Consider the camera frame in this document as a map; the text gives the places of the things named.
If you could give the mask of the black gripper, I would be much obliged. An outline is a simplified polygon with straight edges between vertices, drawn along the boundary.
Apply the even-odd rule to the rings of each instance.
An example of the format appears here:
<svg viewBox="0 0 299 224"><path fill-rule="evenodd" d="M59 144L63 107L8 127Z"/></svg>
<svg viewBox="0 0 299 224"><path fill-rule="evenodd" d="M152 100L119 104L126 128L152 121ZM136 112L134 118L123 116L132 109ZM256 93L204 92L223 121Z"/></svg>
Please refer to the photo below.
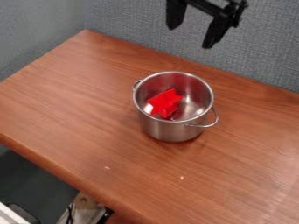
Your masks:
<svg viewBox="0 0 299 224"><path fill-rule="evenodd" d="M198 10L214 16L204 36L202 47L211 49L220 42L231 24L239 26L242 14L248 7L248 0L223 0L223 6L211 0L167 0L166 1L166 23L170 30L176 29L183 23L187 4Z"/></svg>

